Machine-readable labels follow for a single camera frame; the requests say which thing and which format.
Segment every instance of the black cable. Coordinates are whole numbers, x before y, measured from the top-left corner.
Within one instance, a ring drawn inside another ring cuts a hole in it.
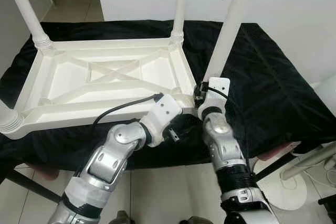
[[[245,142],[246,144],[246,157],[245,157],[245,160],[246,160],[246,166],[248,168],[248,171],[251,173],[251,167],[250,167],[250,162],[249,162],[249,152],[248,152],[248,139],[247,139],[247,134],[246,134],[246,124],[245,124],[245,118],[244,118],[244,114],[242,112],[242,110],[239,108],[238,104],[235,103],[233,100],[231,100],[226,94],[218,91],[217,89],[214,89],[214,88],[211,88],[211,87],[208,87],[208,90],[211,90],[217,94],[220,94],[221,96],[223,96],[224,98],[226,98],[230,103],[232,103],[237,111],[239,112],[239,115],[241,117],[241,120],[243,121],[243,126],[244,126],[244,137],[243,137],[243,142]]]
[[[91,126],[91,129],[90,129],[90,132],[89,132],[89,134],[88,134],[88,136],[87,136],[88,140],[89,140],[89,141],[92,141],[92,139],[93,139],[93,133],[95,132],[95,128],[96,128],[97,124],[99,123],[99,121],[100,121],[104,116],[106,116],[106,115],[108,115],[108,114],[110,114],[110,113],[112,113],[112,112],[114,112],[114,111],[117,111],[117,110],[121,110],[121,109],[123,109],[123,108],[126,108],[126,107],[128,107],[128,106],[132,106],[132,105],[135,105],[135,104],[138,104],[138,103],[146,102],[146,101],[149,101],[149,100],[152,100],[152,99],[154,99],[155,101],[157,101],[157,100],[159,100],[161,97],[163,97],[163,94],[162,94],[162,93],[160,93],[160,94],[154,94],[154,95],[151,95],[150,97],[143,98],[143,99],[139,99],[139,100],[132,101],[132,102],[128,102],[128,103],[122,104],[122,105],[120,105],[120,106],[114,107],[114,108],[112,108],[112,109],[106,110],[104,113],[100,114],[100,115],[95,119],[95,121],[93,122],[93,124],[92,124],[92,126]],[[92,155],[92,153],[95,151],[96,148],[94,147],[94,145],[92,145],[92,147],[89,148],[89,150],[90,150],[90,149],[92,149],[92,152],[91,152],[91,155]],[[89,158],[89,156],[87,156],[87,157],[85,158],[86,161],[83,162],[83,163],[79,166],[79,168],[77,169],[77,171],[76,171],[76,173],[75,173],[74,176],[78,176],[78,175],[81,173],[82,169],[84,168],[84,165],[85,165],[86,162],[88,161],[88,158]]]
[[[115,108],[112,108],[112,109],[109,109],[109,110],[106,110],[104,113],[100,114],[96,119],[95,121],[93,122],[92,126],[91,126],[91,130],[90,130],[90,133],[89,133],[89,136],[90,137],[93,137],[93,133],[95,131],[95,128],[97,126],[97,124],[99,123],[99,121],[106,115],[114,112],[114,111],[117,111],[117,110],[121,110],[123,108],[126,108],[128,106],[132,106],[132,105],[135,105],[135,104],[138,104],[138,103],[142,103],[142,102],[146,102],[146,101],[149,101],[149,100],[152,100],[152,99],[160,99],[161,97],[163,96],[163,94],[154,94],[154,95],[151,95],[150,97],[147,97],[147,98],[143,98],[143,99],[139,99],[139,100],[136,100],[136,101],[132,101],[132,102],[128,102],[128,103],[125,103],[125,104],[122,104],[120,106],[117,106]]]

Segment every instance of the black metal leg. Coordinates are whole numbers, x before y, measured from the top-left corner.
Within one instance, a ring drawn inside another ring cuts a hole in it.
[[[45,197],[55,203],[59,203],[61,201],[61,197],[54,192],[50,191],[49,189],[41,186],[40,184],[34,182],[33,180],[27,178],[26,176],[22,175],[21,173],[12,170],[10,173],[7,174],[6,178],[10,181],[31,190],[42,197]]]
[[[328,202],[336,202],[336,194],[323,198],[323,199],[319,199],[317,202],[319,205],[323,205]]]
[[[288,162],[292,161],[295,156],[293,156],[291,153],[287,153],[286,155],[282,156],[280,159],[276,160],[274,163],[267,166],[265,169],[263,169],[261,172],[259,172],[255,176],[255,181],[259,181],[262,178],[265,178],[267,175],[271,174],[272,172],[275,172],[277,169],[282,167],[283,165],[286,165]]]
[[[182,220],[180,221],[179,224],[213,224],[211,221],[201,218],[201,217],[197,217],[197,216],[192,216],[189,220]]]
[[[135,224],[135,222],[128,217],[125,211],[118,211],[117,218],[112,220],[109,224]]]

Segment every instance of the white wall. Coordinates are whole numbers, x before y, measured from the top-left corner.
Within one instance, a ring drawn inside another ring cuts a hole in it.
[[[52,0],[30,0],[37,17],[41,20],[52,5]],[[12,64],[29,37],[29,30],[14,2],[0,0],[0,77]]]
[[[175,0],[100,0],[105,20],[172,19]],[[224,21],[230,0],[187,0],[186,19]],[[258,23],[308,82],[336,73],[336,0],[251,0]]]

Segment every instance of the metal pipe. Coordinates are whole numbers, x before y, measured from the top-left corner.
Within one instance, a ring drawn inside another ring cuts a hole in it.
[[[282,172],[281,179],[288,180],[289,178],[299,174],[303,170],[306,170],[307,167],[315,165],[328,157],[336,154],[336,142],[324,147],[323,149],[317,151],[316,153],[306,157],[300,163],[292,166],[291,168]]]
[[[276,160],[269,166],[267,166],[265,169],[260,171],[256,176],[255,176],[255,182],[258,182],[259,180],[265,178],[269,174],[275,172],[277,169],[281,168],[282,166],[286,165],[288,162],[292,161],[296,157],[293,156],[291,153],[287,153],[284,156],[282,156],[280,159]]]
[[[29,0],[15,0],[15,2],[33,36],[35,46],[37,48],[50,47],[52,42],[43,31]]]
[[[61,196],[55,194],[53,191],[50,191],[49,189],[43,187],[42,185],[36,183],[35,181],[27,178],[15,170],[12,170],[10,173],[8,173],[6,178],[57,204],[61,201]]]
[[[174,26],[171,32],[171,40],[174,42],[183,41],[184,14],[185,14],[185,0],[176,0]]]
[[[222,74],[225,62],[243,21],[247,2],[248,0],[231,1],[225,23],[222,26],[214,52],[205,72],[204,82],[208,82],[210,77],[220,77]]]

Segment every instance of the white stand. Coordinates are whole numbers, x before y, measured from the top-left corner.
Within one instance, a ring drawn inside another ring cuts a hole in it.
[[[183,42],[184,14],[185,14],[185,0],[176,0],[174,26],[170,36],[172,42],[175,43]]]
[[[230,54],[240,25],[243,22],[247,2],[248,0],[231,1],[226,20],[223,23],[214,52],[205,72],[204,82],[208,82],[210,77],[220,77],[222,74],[227,57]]]
[[[176,1],[170,38],[62,42],[50,41],[29,0],[15,2],[38,51],[14,110],[0,103],[1,133],[17,139],[31,131],[91,124],[107,109],[159,92],[171,94],[184,113],[195,113],[195,81],[182,49],[185,0]],[[245,2],[233,0],[206,78],[222,71]],[[140,118],[152,103],[124,108],[101,122]]]
[[[284,172],[281,174],[281,179],[288,180],[296,176],[300,172],[303,172],[308,167],[316,165],[335,154],[336,154],[336,142],[333,142],[328,146],[324,147],[323,149],[317,151],[316,153],[309,156],[307,155],[307,157],[304,157],[303,160],[297,165],[285,169]]]
[[[15,2],[32,34],[36,48],[52,46],[52,42],[43,31],[29,0],[15,0]]]
[[[267,161],[258,160],[253,172],[258,174],[275,160],[276,158],[270,158]],[[282,171],[289,166],[287,164],[276,170],[259,180],[257,184],[273,206],[282,210],[297,210],[307,200],[307,186],[300,174],[288,180],[281,179]]]

